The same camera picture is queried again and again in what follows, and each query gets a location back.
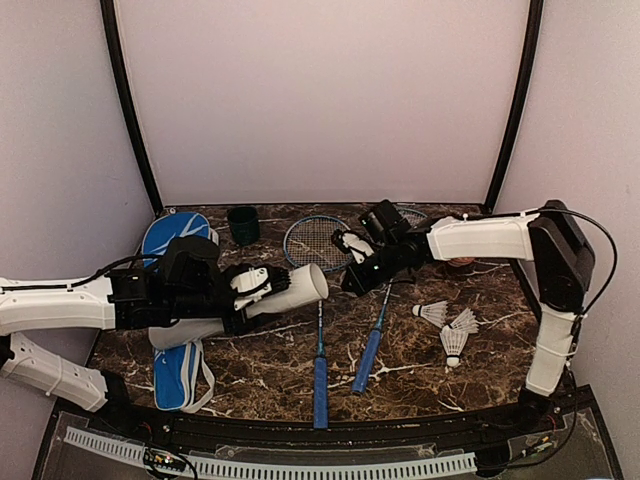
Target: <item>white perforated strip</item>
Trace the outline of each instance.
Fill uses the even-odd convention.
[[[129,465],[143,467],[144,447],[101,435],[67,429],[66,443],[112,458]],[[443,478],[476,471],[475,455],[465,453],[448,457],[376,465],[288,466],[231,462],[187,456],[202,479],[257,480],[391,480]],[[182,476],[192,477],[190,471]]]

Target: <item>dark green cup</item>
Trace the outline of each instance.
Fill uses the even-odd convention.
[[[254,207],[235,207],[227,213],[233,241],[241,247],[255,243],[260,238],[258,211]]]

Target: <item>marble tabletop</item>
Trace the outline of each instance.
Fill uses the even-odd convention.
[[[477,213],[476,206],[408,205],[429,216]],[[352,228],[367,204],[287,204],[258,206],[261,239],[233,244],[227,207],[180,207],[202,213],[220,235],[221,267],[248,262],[289,266],[282,251],[287,229],[308,215],[338,217]],[[476,260],[463,267],[435,263],[421,269],[415,284],[394,285],[380,350],[367,393],[351,394],[351,382],[384,291],[354,298],[340,290],[340,273],[327,274],[325,344],[329,364],[331,421],[410,418],[493,407],[515,402],[531,363],[537,322],[509,263]],[[445,366],[438,330],[411,314],[415,304],[449,302],[448,320],[471,308],[480,331],[470,335],[456,369]],[[205,359],[216,375],[213,399],[198,412],[254,420],[305,421],[313,418],[313,360],[316,305],[282,315],[241,337],[203,341]],[[89,366],[122,375],[135,404],[154,406],[153,352],[147,332],[102,332]],[[206,390],[204,383],[199,393]]]

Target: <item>shuttlecock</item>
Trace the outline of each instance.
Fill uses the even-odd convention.
[[[476,320],[475,314],[468,308],[465,308],[464,311],[458,315],[458,318],[451,322],[450,326],[453,330],[478,333],[478,321]]]
[[[431,305],[414,305],[411,312],[416,317],[422,317],[438,328],[444,327],[444,317],[447,316],[447,301],[432,303]]]
[[[440,331],[440,340],[444,351],[447,352],[447,365],[457,367],[460,365],[460,354],[467,343],[469,334],[463,330],[454,330],[446,325]]]

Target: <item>blue racket handle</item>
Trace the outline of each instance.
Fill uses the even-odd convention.
[[[369,335],[367,348],[364,349],[362,360],[360,360],[360,368],[358,368],[356,379],[353,381],[353,385],[351,385],[351,391],[353,393],[364,393],[367,389],[369,374],[371,373],[373,362],[376,359],[376,354],[378,353],[381,336],[382,334],[380,333],[380,330],[373,330]]]
[[[313,381],[313,428],[329,428],[329,391],[327,390],[327,359],[316,357]]]

